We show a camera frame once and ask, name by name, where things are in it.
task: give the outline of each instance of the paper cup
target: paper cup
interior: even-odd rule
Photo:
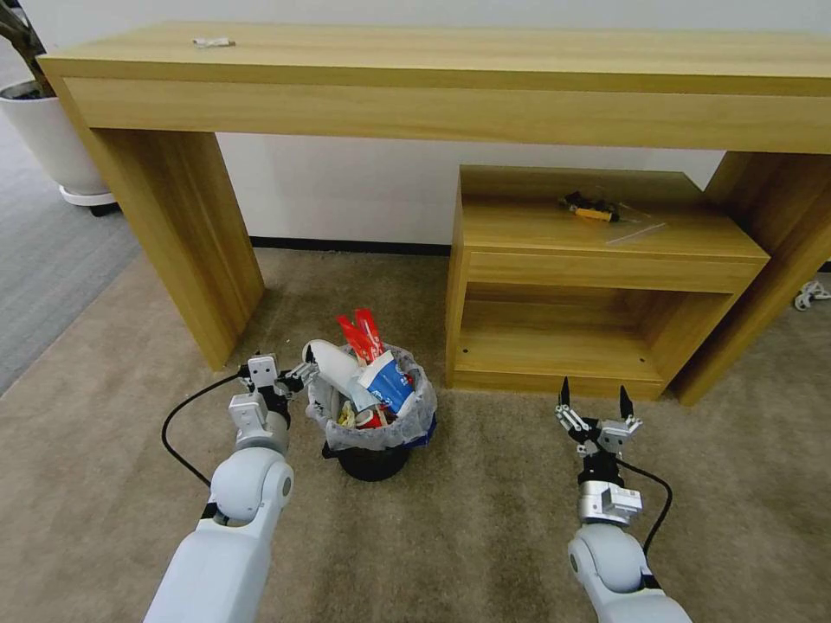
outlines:
[[[394,414],[416,398],[413,386],[398,368],[396,359],[389,350],[366,367],[358,377],[358,383],[387,405]]]

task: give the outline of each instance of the black trash can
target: black trash can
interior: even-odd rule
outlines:
[[[324,459],[337,459],[343,470],[353,478],[377,482],[399,473],[413,447],[426,446],[435,430],[437,399],[433,385],[412,354],[392,344],[391,350],[401,371],[414,383],[415,402],[406,414],[399,414],[386,427],[371,429],[344,428],[334,421],[344,397],[321,378],[309,385],[309,406],[306,415],[315,420],[326,433]]]
[[[324,459],[337,459],[344,472],[364,482],[378,482],[395,476],[409,458],[409,448],[397,446],[384,450],[346,448],[333,452],[329,444],[323,445]]]

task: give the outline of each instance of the flower pot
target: flower pot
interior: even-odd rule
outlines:
[[[0,108],[38,162],[73,205],[115,203],[57,98],[25,99],[35,83],[0,89]]]

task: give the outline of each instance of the black baseboard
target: black baseboard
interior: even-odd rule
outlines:
[[[415,242],[328,241],[316,238],[272,238],[270,236],[250,236],[250,238],[254,247],[261,248],[394,255],[440,255],[444,257],[450,255],[450,245],[418,244]]]

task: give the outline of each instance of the wooden cabinet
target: wooden cabinet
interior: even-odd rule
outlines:
[[[574,190],[627,220],[573,215]],[[681,173],[463,166],[448,385],[657,398],[767,260]]]

